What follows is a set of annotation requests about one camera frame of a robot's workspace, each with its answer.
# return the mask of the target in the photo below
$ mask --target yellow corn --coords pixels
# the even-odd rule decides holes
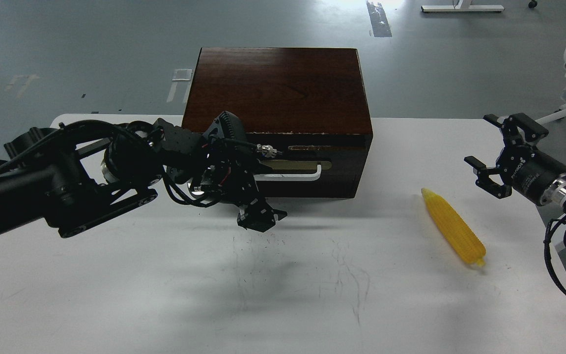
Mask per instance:
[[[447,203],[447,200],[426,188],[421,189],[421,193],[431,219],[434,220],[440,233],[449,241],[453,250],[466,264],[483,266],[486,249],[478,236],[471,231],[460,215]]]

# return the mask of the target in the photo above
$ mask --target metal connector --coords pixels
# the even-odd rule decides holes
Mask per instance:
[[[552,182],[550,187],[543,192],[543,195],[541,195],[542,205],[549,202],[554,202],[561,207],[566,202],[566,174],[561,175],[558,179]]]
[[[271,145],[256,144],[256,151],[263,155],[263,157],[268,158],[276,157],[277,154],[280,154],[280,152],[276,150],[276,148],[273,148]]]

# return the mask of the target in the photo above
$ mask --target white desk leg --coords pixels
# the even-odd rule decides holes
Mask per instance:
[[[563,110],[559,110],[558,112],[554,112],[550,115],[546,115],[543,118],[536,119],[536,122],[543,125],[543,124],[547,124],[551,121],[555,121],[555,120],[562,119],[562,118],[565,118],[565,117],[566,117],[566,108],[563,109]]]
[[[459,0],[458,5],[422,5],[424,13],[436,12],[498,12],[504,10],[501,5],[471,5],[472,0]]]

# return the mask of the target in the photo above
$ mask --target gray floor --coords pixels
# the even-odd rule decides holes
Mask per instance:
[[[561,104],[566,1],[476,2],[500,14],[381,3],[392,37],[371,35],[363,0],[0,1],[0,158],[61,114],[183,114],[187,83],[168,103],[171,74],[200,47],[357,48],[373,117],[541,117]]]

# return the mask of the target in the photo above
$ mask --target black bracket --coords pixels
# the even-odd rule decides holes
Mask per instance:
[[[110,204],[110,206],[106,207],[102,213],[92,217],[91,219],[79,220],[69,226],[60,226],[58,233],[63,239],[78,235],[79,233],[86,231],[91,227],[103,224],[104,222],[114,219],[124,213],[127,213],[128,211],[134,210],[143,206],[144,204],[150,203],[152,200],[156,199],[157,195],[157,191],[153,189],[146,188],[137,190],[136,195]]]
[[[501,130],[506,146],[514,146],[525,142],[532,143],[534,146],[539,140],[549,134],[546,128],[525,114],[510,115],[503,123],[499,123],[499,117],[492,114],[485,115],[483,119]],[[523,136],[519,133],[519,129],[523,130]]]
[[[501,171],[496,167],[486,167],[486,165],[476,159],[474,156],[467,156],[464,158],[467,164],[473,168],[473,173],[476,174],[476,186],[487,191],[490,195],[494,195],[498,199],[509,197],[512,194],[512,188],[508,184],[498,184],[490,176],[498,175]]]

